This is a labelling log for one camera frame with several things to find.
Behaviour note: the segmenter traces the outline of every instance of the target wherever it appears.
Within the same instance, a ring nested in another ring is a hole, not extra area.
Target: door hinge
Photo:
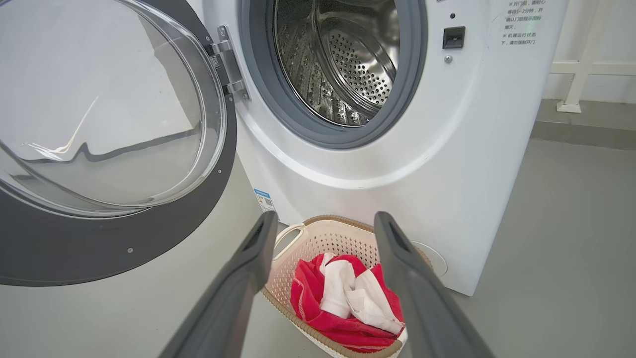
[[[220,41],[207,45],[205,51],[210,57],[218,55],[223,58],[225,71],[228,74],[228,83],[223,85],[223,92],[225,92],[225,94],[234,94],[248,101],[250,97],[247,93],[247,87],[245,86],[239,63],[234,54],[234,46],[232,45],[228,27],[225,25],[219,26],[218,33]]]

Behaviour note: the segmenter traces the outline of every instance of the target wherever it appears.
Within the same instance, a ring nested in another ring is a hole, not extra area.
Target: glass door window
[[[0,188],[73,217],[115,217],[196,188],[223,147],[208,55],[133,0],[0,6]]]

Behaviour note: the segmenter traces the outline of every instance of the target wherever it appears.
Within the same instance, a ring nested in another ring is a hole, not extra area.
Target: baseboard
[[[531,138],[636,150],[636,104],[581,101],[581,113],[564,113],[558,102],[541,101]]]

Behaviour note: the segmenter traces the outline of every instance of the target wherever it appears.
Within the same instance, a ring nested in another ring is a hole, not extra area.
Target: white cloth
[[[349,261],[329,262],[324,268],[324,290],[320,309],[341,319],[349,318],[351,308],[345,296],[345,287],[353,289],[356,284],[354,267]]]
[[[322,255],[322,262],[321,262],[320,267],[318,269],[320,270],[320,272],[322,273],[323,276],[324,276],[324,267],[327,266],[329,261],[331,261],[331,259],[333,259],[334,257],[336,257],[336,254],[334,254],[333,252],[325,252]]]
[[[404,324],[393,314],[387,296],[371,270],[366,270],[356,278],[355,288],[350,290],[344,287],[347,303],[355,318],[393,334],[402,331]]]
[[[324,274],[324,290],[320,309],[347,319],[350,314],[362,323],[393,334],[404,324],[395,317],[387,297],[371,270],[356,278],[349,261],[330,262],[335,255],[325,253],[320,266]]]

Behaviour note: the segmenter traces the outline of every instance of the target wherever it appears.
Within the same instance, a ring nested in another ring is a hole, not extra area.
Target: gray floor
[[[497,357],[634,357],[636,152],[530,140],[475,295],[452,294]],[[242,356],[327,355],[257,295]]]

